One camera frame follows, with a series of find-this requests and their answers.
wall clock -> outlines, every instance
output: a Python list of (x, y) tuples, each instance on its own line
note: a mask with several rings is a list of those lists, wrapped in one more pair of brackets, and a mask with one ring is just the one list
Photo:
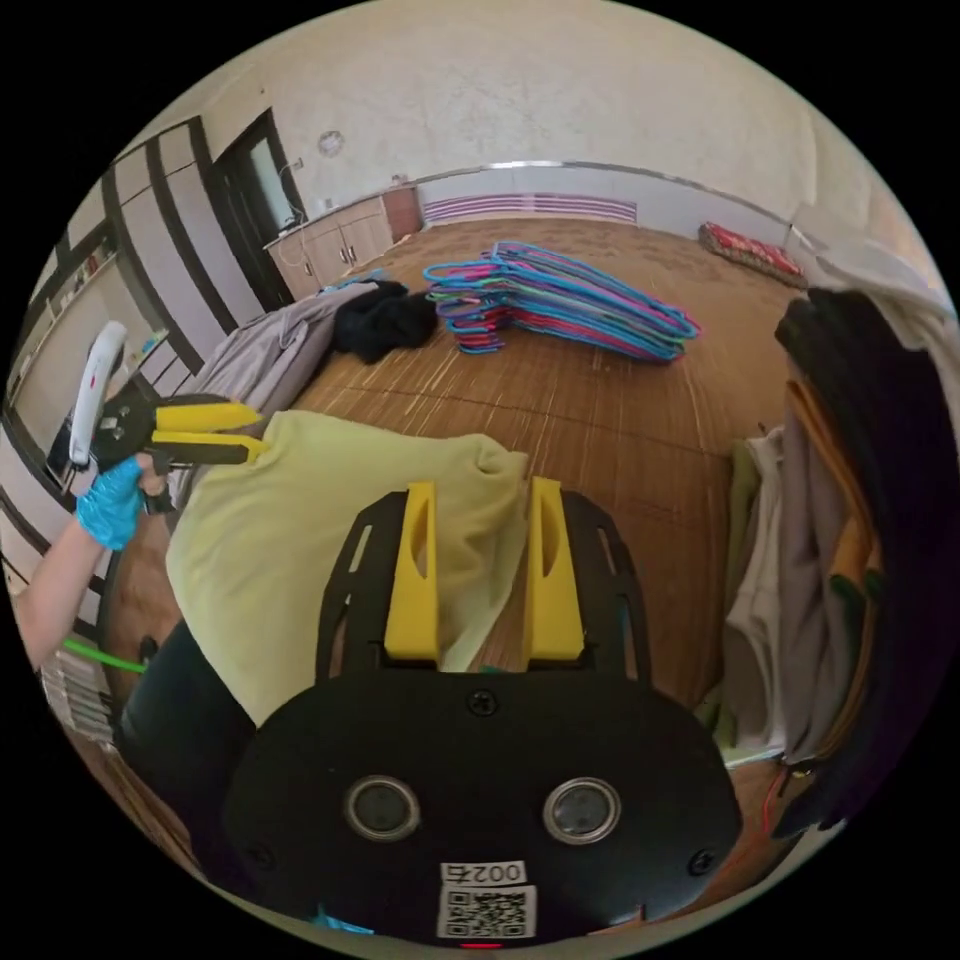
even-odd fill
[(339, 130), (328, 130), (321, 134), (317, 149), (321, 157), (335, 157), (343, 149), (343, 134)]

dark blanket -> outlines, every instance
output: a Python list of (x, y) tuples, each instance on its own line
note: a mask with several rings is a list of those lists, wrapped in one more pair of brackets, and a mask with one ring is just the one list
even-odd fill
[(345, 303), (334, 315), (333, 348), (377, 363), (391, 350), (422, 347), (437, 329), (436, 304), (426, 293), (378, 280), (377, 289)]

doorway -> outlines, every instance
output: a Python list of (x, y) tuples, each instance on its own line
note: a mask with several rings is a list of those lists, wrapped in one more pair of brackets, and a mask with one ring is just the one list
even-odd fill
[(293, 302), (280, 271), (263, 248), (282, 231), (306, 221), (303, 200), (290, 172), (273, 119), (266, 110), (214, 161), (232, 232), (270, 309)]

hand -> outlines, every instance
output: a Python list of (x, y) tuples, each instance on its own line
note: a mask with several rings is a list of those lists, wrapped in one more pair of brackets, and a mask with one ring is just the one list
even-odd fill
[(108, 550), (122, 550), (137, 532), (144, 491), (155, 496), (164, 485), (164, 479), (153, 468), (153, 460), (147, 454), (137, 454), (102, 473), (77, 498), (77, 521)]

qr code label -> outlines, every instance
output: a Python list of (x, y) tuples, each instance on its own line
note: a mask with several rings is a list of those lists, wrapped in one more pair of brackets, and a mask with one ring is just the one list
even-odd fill
[(527, 868), (522, 860), (441, 863), (440, 878), (455, 887), (515, 887), (527, 882)]
[(437, 936), (448, 940), (518, 940), (537, 932), (537, 888), (454, 887), (440, 890)]

